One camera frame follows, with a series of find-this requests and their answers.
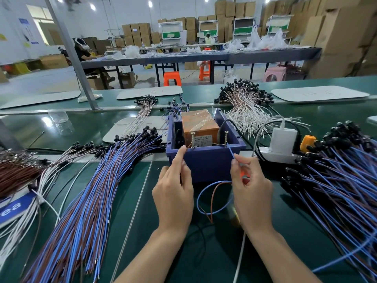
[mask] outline white power adapter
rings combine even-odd
[[[269,150],[282,155],[292,155],[293,145],[295,144],[297,130],[284,128],[285,121],[280,127],[272,130]]]

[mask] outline screw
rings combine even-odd
[[[194,148],[194,138],[195,138],[195,132],[191,132],[191,149]]]
[[[225,133],[224,145],[226,146],[227,145],[229,131],[224,131],[224,133]]]

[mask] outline hand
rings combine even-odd
[[[271,221],[272,183],[262,172],[256,157],[234,154],[232,176],[234,206],[247,235],[259,231],[273,231]],[[241,171],[250,179],[241,178]]]
[[[191,171],[183,160],[186,150],[186,146],[182,146],[172,165],[161,169],[157,185],[152,190],[158,212],[158,229],[177,232],[183,239],[187,234],[194,209]]]

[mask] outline metal pole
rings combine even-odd
[[[13,151],[21,151],[23,147],[0,119],[0,146]]]
[[[50,14],[52,16],[52,19],[54,20],[54,23],[59,28],[60,36],[63,40],[64,46],[69,55],[69,60],[72,62],[73,68],[75,69],[76,75],[78,79],[80,80],[82,89],[84,90],[84,93],[88,99],[88,102],[92,110],[97,110],[98,104],[94,98],[92,88],[90,87],[89,82],[85,77],[84,70],[80,64],[80,60],[78,59],[75,47],[73,46],[72,39],[69,36],[67,27],[64,24],[63,18],[61,17],[59,8],[57,7],[57,4],[56,4],[56,0],[45,0],[45,1],[50,11]]]

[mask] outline forearm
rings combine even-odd
[[[275,230],[247,235],[274,283],[320,283]]]
[[[163,283],[185,234],[155,230],[115,283]]]

